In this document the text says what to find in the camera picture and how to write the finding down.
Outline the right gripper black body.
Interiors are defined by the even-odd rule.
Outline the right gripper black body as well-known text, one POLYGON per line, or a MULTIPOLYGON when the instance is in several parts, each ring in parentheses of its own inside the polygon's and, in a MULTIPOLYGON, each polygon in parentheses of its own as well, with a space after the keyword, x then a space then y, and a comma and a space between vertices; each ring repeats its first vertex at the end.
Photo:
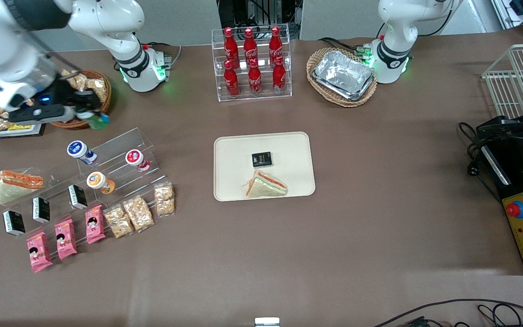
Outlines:
POLYGON ((55 81, 48 88, 33 96, 33 113, 64 113, 66 107, 81 111, 81 102, 67 81, 55 81))

